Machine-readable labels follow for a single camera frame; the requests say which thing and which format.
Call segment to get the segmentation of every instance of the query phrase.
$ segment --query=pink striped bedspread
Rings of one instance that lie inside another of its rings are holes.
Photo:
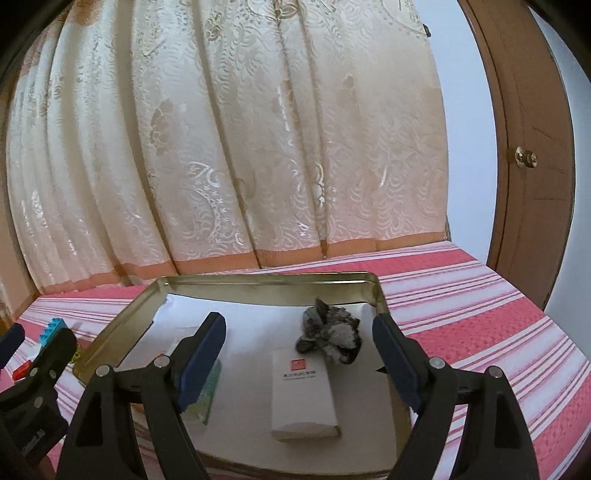
[[[350,255],[273,268],[267,273],[369,271],[378,275],[392,316],[429,355],[457,368],[482,372],[490,365],[507,374],[534,442],[542,479],[559,478],[591,430],[591,367],[569,337],[509,282],[450,242]],[[62,317],[82,344],[96,335],[142,290],[108,287],[37,299],[22,315],[27,340],[2,373],[24,361],[52,317]],[[64,372],[59,406],[71,419],[83,387]],[[449,478],[466,408],[458,407],[435,478]],[[159,468],[149,438],[138,432],[151,477]],[[57,462],[61,444],[51,453]],[[228,472],[212,476],[232,477]]]

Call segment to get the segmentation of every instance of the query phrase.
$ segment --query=black object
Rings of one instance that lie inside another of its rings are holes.
[[[450,479],[539,480],[527,424],[500,368],[489,367],[480,374],[429,358],[389,314],[374,319],[372,333],[396,390],[418,414],[388,480],[433,477],[454,408],[461,404],[467,404],[468,411]]]
[[[20,323],[14,323],[4,335],[0,336],[0,370],[7,365],[24,341],[25,329]]]
[[[144,368],[123,372],[107,365],[97,368],[70,424],[57,480],[147,479],[130,403],[144,404],[167,479],[209,480],[180,414],[197,401],[225,339],[226,320],[210,313],[170,357],[159,356]]]
[[[76,337],[61,329],[28,376],[0,393],[0,478],[38,478],[34,467],[66,434],[54,386],[75,352]]]

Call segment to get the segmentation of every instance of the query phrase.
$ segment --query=metal tray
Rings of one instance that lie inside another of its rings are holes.
[[[258,305],[308,306],[316,297],[329,304],[366,302],[377,313],[388,311],[378,277],[371,273],[305,273],[305,274],[230,274],[161,277],[133,300],[99,334],[74,364],[73,373],[87,384],[95,369],[103,364],[118,366],[142,335],[150,328],[166,295],[174,293],[206,300],[233,301]],[[410,415],[397,392],[391,388],[392,415],[397,435],[397,452],[401,452],[411,431]],[[278,472],[241,471],[220,459],[205,459],[208,466],[225,468],[259,478],[278,478]],[[282,472],[281,477],[290,478]],[[334,475],[297,475],[331,476]],[[353,475],[352,478],[380,475]]]

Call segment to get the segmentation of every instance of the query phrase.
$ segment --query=wooden door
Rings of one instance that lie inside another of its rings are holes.
[[[524,2],[458,1],[482,55],[495,113],[499,173],[488,265],[544,308],[560,269],[574,204],[566,93]],[[535,168],[518,166],[517,147],[536,154]]]

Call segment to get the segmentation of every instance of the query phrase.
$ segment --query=blue toy block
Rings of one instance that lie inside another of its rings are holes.
[[[53,338],[53,336],[62,328],[68,328],[64,319],[61,318],[53,318],[49,322],[49,325],[45,327],[43,333],[39,336],[39,343],[42,347],[46,346],[49,341]]]

